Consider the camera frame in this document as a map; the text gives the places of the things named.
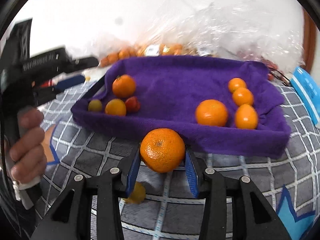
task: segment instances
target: white wall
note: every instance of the white wall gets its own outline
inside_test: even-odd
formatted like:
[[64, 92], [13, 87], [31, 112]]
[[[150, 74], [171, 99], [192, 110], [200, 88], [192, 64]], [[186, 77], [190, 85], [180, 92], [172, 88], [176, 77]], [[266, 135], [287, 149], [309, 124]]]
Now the white wall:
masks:
[[[186, 0], [196, 8], [210, 2], [219, 6], [243, 0]], [[271, 34], [302, 33], [303, 14], [296, 0], [257, 0], [274, 13]], [[30, 52], [55, 46], [79, 46], [102, 33], [134, 42], [163, 0], [29, 0], [15, 20], [33, 17]]]

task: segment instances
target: purple fleece cloth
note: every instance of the purple fleece cloth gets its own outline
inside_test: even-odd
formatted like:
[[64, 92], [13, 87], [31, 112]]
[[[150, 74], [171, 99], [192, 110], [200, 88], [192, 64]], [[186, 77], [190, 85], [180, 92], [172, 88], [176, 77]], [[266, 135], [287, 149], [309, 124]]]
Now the purple fleece cloth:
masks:
[[[127, 116], [88, 112], [87, 99], [78, 100], [73, 118], [79, 125], [96, 132], [125, 139], [142, 140], [156, 128], [178, 132], [194, 150], [215, 154], [280, 157], [291, 132], [280, 104], [283, 96], [267, 81], [263, 63], [241, 62], [210, 57], [163, 56], [137, 57], [114, 64], [105, 75], [106, 91], [95, 96], [103, 106], [115, 98], [112, 83], [117, 76], [132, 76], [135, 96], [141, 109]], [[254, 95], [259, 115], [256, 130], [235, 128], [237, 106], [228, 90], [228, 82], [242, 78]], [[195, 110], [200, 102], [217, 99], [229, 111], [226, 127], [196, 123]]]

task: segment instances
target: blue packaging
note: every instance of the blue packaging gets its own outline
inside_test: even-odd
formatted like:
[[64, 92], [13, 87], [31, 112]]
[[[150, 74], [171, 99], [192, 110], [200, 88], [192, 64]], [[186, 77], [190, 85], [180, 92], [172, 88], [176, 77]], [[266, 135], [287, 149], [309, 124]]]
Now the blue packaging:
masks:
[[296, 67], [290, 82], [305, 104], [314, 125], [320, 128], [320, 90], [318, 85], [313, 78], [300, 67]]

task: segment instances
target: fallen yellow fruit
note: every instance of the fallen yellow fruit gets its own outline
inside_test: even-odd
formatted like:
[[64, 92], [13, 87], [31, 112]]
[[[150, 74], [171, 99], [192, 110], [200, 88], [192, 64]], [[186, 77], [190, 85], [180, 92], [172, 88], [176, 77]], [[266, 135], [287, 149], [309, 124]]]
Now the fallen yellow fruit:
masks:
[[88, 105], [88, 111], [91, 112], [101, 112], [102, 111], [102, 103], [98, 99], [91, 100]]
[[123, 200], [126, 203], [130, 204], [140, 204], [145, 198], [146, 189], [140, 182], [136, 181], [136, 184], [134, 185], [134, 189], [131, 192], [130, 196], [128, 198], [124, 198]]

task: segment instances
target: metal screw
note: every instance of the metal screw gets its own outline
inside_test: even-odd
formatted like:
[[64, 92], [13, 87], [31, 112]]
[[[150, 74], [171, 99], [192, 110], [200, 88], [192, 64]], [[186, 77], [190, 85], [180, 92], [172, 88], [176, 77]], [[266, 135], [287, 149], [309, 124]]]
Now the metal screw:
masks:
[[75, 176], [75, 181], [81, 181], [83, 179], [83, 176], [81, 174], [78, 174]]
[[247, 177], [247, 176], [243, 176], [243, 177], [241, 178], [241, 180], [242, 180], [244, 183], [249, 183], [249, 182], [250, 182], [250, 178]]
[[205, 173], [207, 174], [214, 174], [214, 169], [213, 168], [206, 168]]
[[117, 168], [117, 167], [113, 167], [113, 168], [110, 169], [110, 173], [111, 173], [111, 174], [117, 174], [119, 171], [120, 171], [120, 170], [119, 170], [119, 168]]

